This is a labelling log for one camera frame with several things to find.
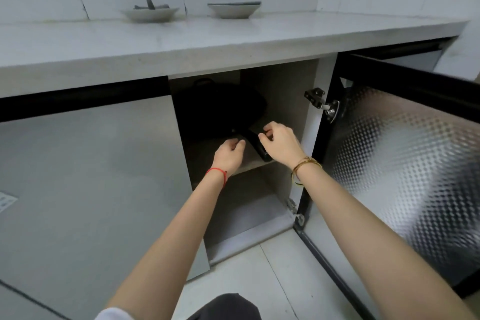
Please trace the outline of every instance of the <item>white sleeve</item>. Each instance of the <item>white sleeve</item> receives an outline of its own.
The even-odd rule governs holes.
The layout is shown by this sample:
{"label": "white sleeve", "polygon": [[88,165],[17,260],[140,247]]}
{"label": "white sleeve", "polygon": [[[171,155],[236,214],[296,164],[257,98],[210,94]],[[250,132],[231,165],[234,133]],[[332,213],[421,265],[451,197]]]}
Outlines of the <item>white sleeve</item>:
{"label": "white sleeve", "polygon": [[100,312],[95,320],[134,320],[134,318],[120,308],[110,307]]}

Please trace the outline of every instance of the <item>red string bracelet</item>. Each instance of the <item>red string bracelet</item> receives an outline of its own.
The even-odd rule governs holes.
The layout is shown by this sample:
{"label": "red string bracelet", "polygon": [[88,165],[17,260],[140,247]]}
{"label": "red string bracelet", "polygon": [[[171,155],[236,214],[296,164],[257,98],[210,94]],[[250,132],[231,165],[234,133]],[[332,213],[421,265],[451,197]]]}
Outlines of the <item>red string bracelet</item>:
{"label": "red string bracelet", "polygon": [[212,167],[210,168],[206,173],[205,175],[207,175],[207,173],[209,173],[210,171],[212,170],[218,170],[220,171],[221,173],[223,173],[223,187],[225,187],[225,185],[227,184],[227,172],[222,170],[221,168],[217,168],[217,167]]}

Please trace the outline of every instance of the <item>forearm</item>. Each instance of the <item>forearm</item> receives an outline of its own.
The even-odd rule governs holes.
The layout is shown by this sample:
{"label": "forearm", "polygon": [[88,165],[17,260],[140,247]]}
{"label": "forearm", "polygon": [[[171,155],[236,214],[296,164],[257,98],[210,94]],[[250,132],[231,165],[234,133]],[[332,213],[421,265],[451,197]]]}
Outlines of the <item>forearm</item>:
{"label": "forearm", "polygon": [[340,249],[386,319],[474,319],[393,230],[314,164],[297,172]]}
{"label": "forearm", "polygon": [[170,320],[222,186],[223,173],[208,172],[108,307],[121,308],[136,320]]}

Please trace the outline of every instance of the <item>open cabinet door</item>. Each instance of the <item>open cabinet door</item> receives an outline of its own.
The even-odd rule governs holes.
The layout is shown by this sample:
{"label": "open cabinet door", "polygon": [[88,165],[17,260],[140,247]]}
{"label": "open cabinet door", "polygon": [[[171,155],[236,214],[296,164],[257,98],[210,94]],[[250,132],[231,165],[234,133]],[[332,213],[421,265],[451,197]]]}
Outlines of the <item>open cabinet door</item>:
{"label": "open cabinet door", "polygon": [[0,280],[94,319],[192,192],[167,77],[0,99],[0,121]]}
{"label": "open cabinet door", "polygon": [[[461,296],[480,288],[480,85],[339,54],[313,157]],[[296,230],[364,319],[380,318],[306,191]]]}

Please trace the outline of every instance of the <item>pan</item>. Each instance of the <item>pan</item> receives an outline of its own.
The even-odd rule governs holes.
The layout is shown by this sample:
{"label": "pan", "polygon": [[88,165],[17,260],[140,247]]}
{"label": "pan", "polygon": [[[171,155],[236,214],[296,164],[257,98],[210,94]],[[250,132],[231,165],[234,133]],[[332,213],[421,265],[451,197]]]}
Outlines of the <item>pan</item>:
{"label": "pan", "polygon": [[258,135],[249,129],[267,109],[265,98],[253,88],[201,78],[175,94],[173,103],[182,137],[227,138],[237,133],[250,142],[264,162],[272,160]]}

